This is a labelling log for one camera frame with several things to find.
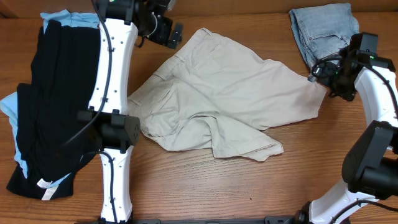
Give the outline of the beige khaki shorts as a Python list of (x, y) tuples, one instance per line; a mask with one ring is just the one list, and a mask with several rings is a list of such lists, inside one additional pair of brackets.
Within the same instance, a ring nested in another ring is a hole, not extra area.
[(284, 150), (266, 130), (316, 118), (325, 95), (283, 63), (201, 28), (127, 102), (165, 150), (263, 162)]

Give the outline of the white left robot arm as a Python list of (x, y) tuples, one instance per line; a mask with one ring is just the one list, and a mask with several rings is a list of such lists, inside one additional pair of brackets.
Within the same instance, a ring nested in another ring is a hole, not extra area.
[(103, 169), (103, 207), (98, 223), (132, 223), (130, 161), (139, 140), (139, 118), (129, 116), (127, 84), (136, 40), (170, 49), (182, 41), (181, 23), (164, 16), (173, 0), (93, 1), (101, 37), (95, 89), (86, 110), (78, 113), (92, 134)]

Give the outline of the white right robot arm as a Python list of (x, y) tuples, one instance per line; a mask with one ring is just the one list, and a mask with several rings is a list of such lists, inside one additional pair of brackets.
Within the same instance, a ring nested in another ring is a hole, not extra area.
[(395, 70), (390, 61), (376, 57), (349, 63), (351, 88), (361, 97), (367, 128), (343, 161), (342, 179), (289, 223), (349, 223), (349, 217), (367, 205), (397, 211), (382, 204), (397, 195), (397, 160), (385, 157), (388, 149), (397, 151)]

